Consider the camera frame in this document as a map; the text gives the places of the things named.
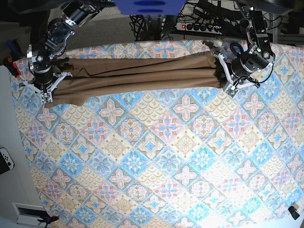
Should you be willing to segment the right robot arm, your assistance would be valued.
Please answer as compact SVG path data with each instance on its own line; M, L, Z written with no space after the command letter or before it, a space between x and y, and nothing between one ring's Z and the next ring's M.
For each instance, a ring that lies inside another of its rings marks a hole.
M68 72L55 73L54 67L69 61L67 57L59 57L67 47L67 39L75 34L73 27L86 24L105 7L113 5L111 0L76 0L64 4L62 16L49 23L45 36L37 44L28 46L28 67L34 78L24 79L19 86L26 86L40 95L43 104L53 102L53 91L58 84L72 76Z

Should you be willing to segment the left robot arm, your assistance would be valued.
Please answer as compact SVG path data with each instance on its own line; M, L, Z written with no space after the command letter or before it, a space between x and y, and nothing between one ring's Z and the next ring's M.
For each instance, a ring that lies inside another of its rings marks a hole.
M237 6L245 20L244 33L247 37L247 51L239 43L231 43L230 50L236 56L228 62L222 53L215 53L214 57L219 61L226 84L223 91L230 97L235 97L239 90L254 86L259 88L271 76L262 81L254 79L251 75L256 71L274 69L275 54L270 46L263 13L256 11L253 6L247 6L237 2Z

